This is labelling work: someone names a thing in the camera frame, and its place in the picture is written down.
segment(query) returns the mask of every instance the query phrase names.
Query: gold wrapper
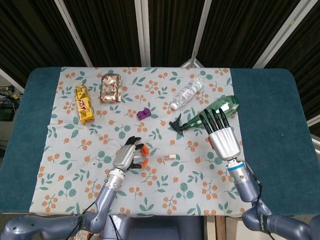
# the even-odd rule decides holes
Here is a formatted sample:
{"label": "gold wrapper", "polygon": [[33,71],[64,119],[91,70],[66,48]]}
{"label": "gold wrapper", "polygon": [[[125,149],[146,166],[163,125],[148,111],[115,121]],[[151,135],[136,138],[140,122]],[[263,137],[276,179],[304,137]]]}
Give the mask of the gold wrapper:
{"label": "gold wrapper", "polygon": [[119,74],[107,73],[102,76],[100,98],[104,103],[121,102],[122,79]]}
{"label": "gold wrapper", "polygon": [[84,85],[76,86],[74,94],[80,121],[85,124],[86,122],[95,120],[94,109],[91,105],[87,87]]}

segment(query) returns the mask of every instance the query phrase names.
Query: blue mat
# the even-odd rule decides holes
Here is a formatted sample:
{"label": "blue mat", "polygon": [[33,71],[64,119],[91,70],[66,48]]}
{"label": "blue mat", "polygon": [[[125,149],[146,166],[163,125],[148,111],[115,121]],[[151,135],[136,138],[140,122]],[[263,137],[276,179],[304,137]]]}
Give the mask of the blue mat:
{"label": "blue mat", "polygon": [[[0,213],[29,211],[60,70],[29,76],[0,169]],[[231,69],[231,76],[244,154],[263,201],[274,213],[320,214],[320,166],[293,76],[284,69]]]}

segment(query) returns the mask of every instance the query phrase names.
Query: floral tablecloth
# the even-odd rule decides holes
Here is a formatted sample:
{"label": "floral tablecloth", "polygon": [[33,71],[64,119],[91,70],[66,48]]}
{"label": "floral tablecloth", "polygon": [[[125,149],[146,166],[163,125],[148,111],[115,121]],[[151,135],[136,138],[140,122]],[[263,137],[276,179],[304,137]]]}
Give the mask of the floral tablecloth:
{"label": "floral tablecloth", "polygon": [[[99,100],[105,73],[121,75],[121,102]],[[197,75],[205,76],[204,88],[172,111],[175,94]],[[87,86],[95,111],[95,120],[85,125],[74,93],[81,84]],[[191,128],[181,136],[169,125],[180,113],[185,123],[219,97],[233,94],[228,68],[61,68],[30,212],[82,212],[98,196],[118,149],[134,135],[142,137],[154,158],[146,168],[126,174],[110,214],[240,215],[251,205],[240,200],[205,130]],[[144,108],[152,115],[139,121],[136,114]],[[229,123],[242,146],[237,114]],[[176,159],[164,159],[168,154]]]}

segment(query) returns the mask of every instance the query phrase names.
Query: silver robotic hand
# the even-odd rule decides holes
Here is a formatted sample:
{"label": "silver robotic hand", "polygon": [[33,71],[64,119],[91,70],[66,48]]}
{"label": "silver robotic hand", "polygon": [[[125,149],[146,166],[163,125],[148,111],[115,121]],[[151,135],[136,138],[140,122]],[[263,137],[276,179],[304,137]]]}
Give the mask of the silver robotic hand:
{"label": "silver robotic hand", "polygon": [[44,218],[35,215],[18,216],[11,219],[1,234],[1,240],[30,240],[40,233],[44,240],[67,239],[80,230],[100,233],[106,224],[109,208],[129,169],[140,169],[141,165],[133,163],[135,151],[143,144],[136,144],[140,137],[130,137],[116,155],[113,166],[104,180],[99,196],[95,200],[97,212],[84,211],[82,214]]}
{"label": "silver robotic hand", "polygon": [[[306,223],[289,216],[272,214],[264,202],[260,200],[262,193],[260,180],[246,162],[237,159],[240,154],[240,146],[229,126],[225,113],[219,108],[222,124],[218,114],[213,109],[212,114],[215,121],[206,109],[204,112],[210,125],[202,115],[200,115],[200,119],[209,134],[209,142],[212,148],[219,158],[227,161],[226,168],[241,200],[252,204],[252,208],[242,215],[244,225],[252,231],[261,231],[268,234],[271,239],[274,239],[271,233],[275,233],[288,240],[320,240],[320,215],[312,219],[310,228]],[[256,189],[255,182],[259,186],[259,192]]]}

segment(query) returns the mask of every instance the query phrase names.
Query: bottle cap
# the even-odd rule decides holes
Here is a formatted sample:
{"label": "bottle cap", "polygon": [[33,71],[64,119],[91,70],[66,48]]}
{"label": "bottle cap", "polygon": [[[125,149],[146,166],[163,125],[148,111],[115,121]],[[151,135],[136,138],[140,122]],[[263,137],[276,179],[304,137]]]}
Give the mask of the bottle cap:
{"label": "bottle cap", "polygon": [[171,108],[172,108],[173,110],[177,110],[178,105],[173,102],[173,103],[171,103]]}

